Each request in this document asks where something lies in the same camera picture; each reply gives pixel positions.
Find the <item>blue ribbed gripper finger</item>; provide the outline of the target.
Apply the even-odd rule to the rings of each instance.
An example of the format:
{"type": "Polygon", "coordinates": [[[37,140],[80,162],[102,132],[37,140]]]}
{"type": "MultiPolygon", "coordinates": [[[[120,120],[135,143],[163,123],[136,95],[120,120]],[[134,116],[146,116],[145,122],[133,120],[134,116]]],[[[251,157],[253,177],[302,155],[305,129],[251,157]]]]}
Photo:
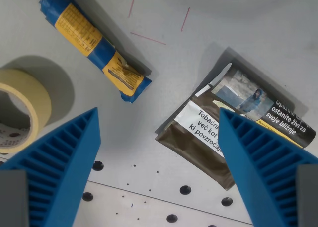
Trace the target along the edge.
{"type": "Polygon", "coordinates": [[[101,145],[95,107],[47,133],[1,165],[23,170],[31,227],[70,227],[101,145]]]}
{"type": "Polygon", "coordinates": [[[318,159],[286,138],[221,108],[218,143],[255,227],[299,224],[296,170],[318,159]]]}

